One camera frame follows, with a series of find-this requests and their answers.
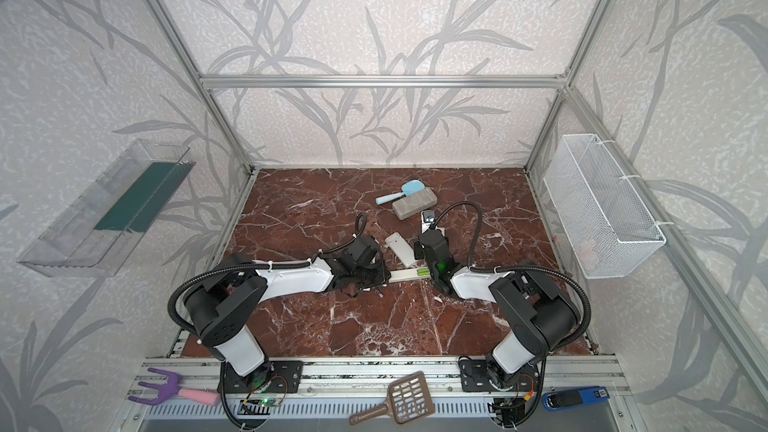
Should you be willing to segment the slim white remote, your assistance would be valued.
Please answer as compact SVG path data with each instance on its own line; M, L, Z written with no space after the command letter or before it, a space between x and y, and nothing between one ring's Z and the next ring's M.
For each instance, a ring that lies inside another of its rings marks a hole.
M426 280L430 278L427 268L411 268L391 272L390 283L408 282L414 280Z

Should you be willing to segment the white remote control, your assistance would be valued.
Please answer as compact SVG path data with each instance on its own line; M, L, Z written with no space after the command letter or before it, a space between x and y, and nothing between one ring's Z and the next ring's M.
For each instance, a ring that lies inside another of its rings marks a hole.
M406 268L413 268L417 265L418 260L415 258L413 248L400 233L395 232L388 236L385 243Z

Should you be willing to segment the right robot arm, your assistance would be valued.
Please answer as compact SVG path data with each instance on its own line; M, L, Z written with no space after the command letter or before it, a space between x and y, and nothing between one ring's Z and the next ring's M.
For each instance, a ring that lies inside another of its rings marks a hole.
M447 210L467 206L477 221L467 262L459 263L449 239L438 229L436 216L418 239L432 285L442 294L494 303L507 320L509 334L486 356L489 381L498 389L511 387L526 366L542 364L553 352L581 338L592 319L587 293L572 278L534 263L480 268L473 264L483 225L479 204L462 201Z

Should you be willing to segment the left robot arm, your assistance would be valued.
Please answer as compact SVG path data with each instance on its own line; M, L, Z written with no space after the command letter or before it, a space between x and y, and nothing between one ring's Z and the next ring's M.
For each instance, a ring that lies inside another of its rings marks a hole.
M390 279L378 242L370 235L358 235L344 247L303 261L256 261L234 254L178 286L168 299L167 312L226 368L248 377L265 370L268 363L247 326L261 303L351 285L362 291L384 286Z

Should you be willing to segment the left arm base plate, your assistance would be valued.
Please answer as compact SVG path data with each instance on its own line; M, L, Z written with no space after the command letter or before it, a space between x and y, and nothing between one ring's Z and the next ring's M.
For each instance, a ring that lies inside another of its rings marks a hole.
M220 367L217 391L224 394L294 394L298 392L303 365L299 360L267 360L254 371L240 376L230 363L224 362Z

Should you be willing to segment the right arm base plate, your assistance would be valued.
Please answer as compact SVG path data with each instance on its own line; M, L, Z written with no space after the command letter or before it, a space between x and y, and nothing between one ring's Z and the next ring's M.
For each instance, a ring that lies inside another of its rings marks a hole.
M464 392L533 392L540 373L537 367L524 364L520 370L506 372L495 361L459 356L457 365Z

